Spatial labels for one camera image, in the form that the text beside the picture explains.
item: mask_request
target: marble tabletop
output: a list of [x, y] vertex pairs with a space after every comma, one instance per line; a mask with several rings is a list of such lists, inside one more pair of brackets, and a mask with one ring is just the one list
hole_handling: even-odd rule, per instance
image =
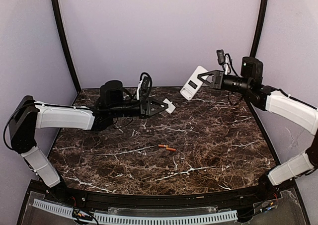
[[[102, 132], [62, 129], [50, 162], [69, 187], [89, 191], [181, 195], [257, 185], [275, 161], [246, 103], [231, 106], [226, 92], [207, 87], [191, 101], [179, 91], [157, 87], [151, 93], [172, 101], [172, 114]], [[85, 89], [74, 105], [93, 105], [98, 97], [99, 89]], [[128, 122], [119, 118], [116, 125]]]

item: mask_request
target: white wall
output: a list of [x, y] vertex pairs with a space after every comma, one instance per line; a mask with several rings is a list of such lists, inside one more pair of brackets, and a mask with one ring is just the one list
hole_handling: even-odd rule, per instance
[[260, 0], [59, 0], [83, 88], [111, 79], [136, 86], [181, 86], [198, 65], [219, 67], [216, 50], [237, 68], [249, 54]]
[[[70, 104], [76, 95], [63, 55], [51, 0], [0, 0], [0, 131], [25, 95]], [[37, 132], [48, 153], [56, 130]], [[0, 140], [0, 224], [16, 224], [31, 178], [22, 157]]]
[[[264, 62], [264, 84], [318, 106], [318, 0], [268, 0], [264, 28], [256, 55]], [[285, 162], [313, 140], [299, 126], [258, 111]], [[297, 180], [311, 223], [318, 224], [318, 172]]]

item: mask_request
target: orange battery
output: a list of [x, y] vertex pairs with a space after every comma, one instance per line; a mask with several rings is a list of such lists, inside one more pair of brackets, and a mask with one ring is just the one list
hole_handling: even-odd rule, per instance
[[169, 148], [169, 147], [166, 147], [165, 149], [166, 149], [166, 150], [169, 150], [169, 151], [176, 151], [176, 149], [174, 149], [174, 148]]

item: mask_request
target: white slotted strip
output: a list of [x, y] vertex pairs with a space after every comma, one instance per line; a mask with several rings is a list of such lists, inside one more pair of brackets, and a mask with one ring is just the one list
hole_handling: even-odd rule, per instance
[[[73, 219], [73, 208], [52, 204], [38, 199], [34, 199], [33, 206], [64, 218]], [[99, 224], [103, 225], [209, 225], [235, 221], [238, 219], [236, 210], [217, 214], [166, 218], [129, 217], [102, 213], [94, 213], [94, 216]]]

